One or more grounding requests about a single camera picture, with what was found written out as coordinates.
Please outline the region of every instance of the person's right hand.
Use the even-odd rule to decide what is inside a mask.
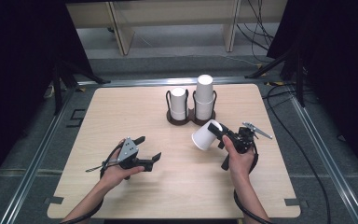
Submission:
[[[240,154],[234,147],[231,139],[226,135],[223,136],[223,142],[225,144],[226,151],[229,156],[229,170],[232,177],[237,176],[249,176],[251,166],[255,157],[255,153],[252,148],[249,148],[246,153]]]

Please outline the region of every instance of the gray carpet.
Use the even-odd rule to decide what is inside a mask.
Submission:
[[[255,67],[247,63],[222,57],[181,57],[158,59],[117,59],[117,60],[90,60],[95,74],[108,80],[139,80],[148,78],[175,78],[197,77],[201,74],[210,74],[214,77],[243,77],[255,71]],[[267,81],[279,81],[280,66],[267,73],[265,77],[254,80],[263,96],[272,88],[265,85]],[[76,75],[79,81],[87,80]],[[76,109],[87,110],[95,88],[86,88],[85,91],[76,91],[66,107],[57,132],[54,134],[48,147],[33,185],[22,205],[15,223],[57,223],[47,217],[50,198],[60,179],[60,173],[66,163],[73,143],[76,140],[78,127],[68,127],[77,124],[72,120]],[[286,91],[284,87],[275,92]],[[329,177],[315,146],[296,113],[289,94],[271,97],[273,109],[282,120],[287,129],[293,134],[303,147],[311,165],[322,179],[323,186],[328,195],[332,223],[353,223],[350,213],[337,192],[335,185]],[[351,149],[337,139],[339,131],[325,112],[324,106],[318,103],[312,91],[305,92],[306,109],[312,121],[320,132],[330,153],[333,155],[343,174],[356,196],[358,197],[358,160]],[[277,223],[326,223],[326,203],[321,186],[318,184],[304,155],[298,149],[293,139],[284,130],[265,100],[268,115],[276,134],[283,159],[289,172],[297,198],[302,202],[301,215],[298,218],[273,219]],[[54,99],[48,98],[35,115],[34,122],[25,130],[25,135],[13,147],[7,160],[0,170],[0,220],[4,215],[11,196],[20,184],[21,177],[28,166],[53,119]],[[76,115],[84,116],[85,112],[78,111]],[[104,223],[104,220],[93,219],[91,223]]]

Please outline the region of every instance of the white cup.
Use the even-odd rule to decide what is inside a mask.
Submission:
[[[173,119],[176,119],[176,120],[184,120],[184,119],[186,119],[186,112],[176,113],[176,112],[170,110],[170,113],[171,113],[171,117]]]
[[[213,112],[213,100],[208,103],[201,103],[196,99],[196,118],[197,119],[210,119]]]
[[[214,135],[213,133],[211,133],[211,131],[208,130],[208,127],[211,123],[212,125],[216,126],[220,131],[223,131],[223,128],[219,124],[219,122],[214,119],[211,119],[191,135],[194,144],[201,150],[208,150],[214,139],[216,139],[216,135]]]
[[[213,78],[209,75],[201,75],[197,79],[196,95],[197,101],[208,103],[213,100]]]
[[[180,87],[174,88],[171,91],[171,111],[177,114],[182,114],[186,112],[186,90]]]

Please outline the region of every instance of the floor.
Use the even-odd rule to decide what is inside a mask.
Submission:
[[[270,35],[275,35],[278,26],[277,23],[265,24]],[[135,28],[135,37],[126,56],[120,55],[115,36],[107,29],[81,29],[78,30],[78,34],[94,72],[114,80],[110,84],[112,87],[158,85],[167,83],[168,80],[182,82],[185,77],[192,77],[187,81],[194,82],[194,77],[201,75],[200,71],[203,71],[198,67],[199,64],[185,64],[187,69],[178,69],[180,72],[175,74],[165,73],[169,70],[163,69],[166,64],[161,64],[159,68],[156,68],[156,64],[159,64],[158,62],[211,63],[210,60],[216,60],[215,66],[220,68],[220,70],[213,69],[216,82],[255,83],[262,95],[266,96],[274,88],[266,85],[266,82],[280,81],[281,67],[277,66],[275,69],[277,71],[271,71],[260,79],[245,80],[244,75],[252,74],[257,70],[257,66],[266,64],[271,59],[265,57],[267,52],[264,49],[252,45],[239,29],[236,32],[234,50],[226,52],[220,29],[219,25],[138,27]],[[241,29],[252,37],[252,33],[244,26],[241,26]],[[265,48],[268,47],[263,37],[258,36],[256,41]],[[120,67],[127,62],[131,62],[132,68],[139,72],[134,74],[132,68]],[[228,71],[226,66],[234,63],[239,63],[235,65],[238,67],[245,66],[244,73],[239,74],[235,69]],[[121,76],[117,72],[113,74],[113,71],[117,71],[114,69],[127,70],[126,72],[123,70],[125,76]],[[47,90],[46,102],[2,165],[0,169],[1,223],[59,222],[57,219],[48,218],[46,211],[49,203],[54,200],[52,197],[54,190],[76,140],[78,127],[73,126],[76,126],[78,120],[73,119],[73,112],[77,111],[77,117],[84,117],[92,93],[95,91],[95,84],[82,76],[77,78],[80,86],[85,90],[71,91],[62,87],[65,104],[61,117],[53,115],[54,100],[53,97],[49,97],[51,91]],[[290,86],[277,88],[276,92],[291,91],[290,88]],[[358,160],[345,142],[338,138],[339,131],[323,106],[318,104],[317,97],[308,88],[305,97],[307,105],[305,110],[297,105],[290,94],[280,94],[270,98],[271,105],[268,100],[265,101],[302,210],[299,218],[274,219],[274,222],[328,223],[327,219],[330,217],[331,223],[358,223]],[[305,127],[307,119],[311,120],[313,128]],[[317,133],[316,138],[311,138],[311,133]],[[336,171],[338,173],[335,174],[338,176],[332,176],[331,172]],[[26,185],[27,189],[19,189],[24,179],[29,181],[29,185]],[[321,189],[321,183],[328,203]],[[16,200],[17,195],[21,196],[19,200]],[[19,208],[14,209],[12,217],[9,217],[6,212],[8,208],[13,207],[13,204]],[[91,223],[103,223],[103,220],[93,219]]]

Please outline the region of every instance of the wooden table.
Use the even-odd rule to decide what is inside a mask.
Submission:
[[[162,152],[151,173],[133,175],[104,198],[98,218],[242,218],[233,200],[229,172],[220,168],[227,155],[216,140],[207,151],[197,149],[191,134],[200,126],[174,126],[166,119],[165,93],[174,86],[98,89],[89,105],[55,197],[51,218],[65,217],[99,179],[98,166],[123,137],[145,136],[138,158]],[[185,86],[191,93],[196,86]],[[253,84],[214,85],[216,120],[234,132],[243,121],[274,135],[259,90]],[[193,108],[191,97],[188,105]],[[270,217],[297,217],[299,206],[275,138],[255,140],[259,162],[251,173],[255,191]]]

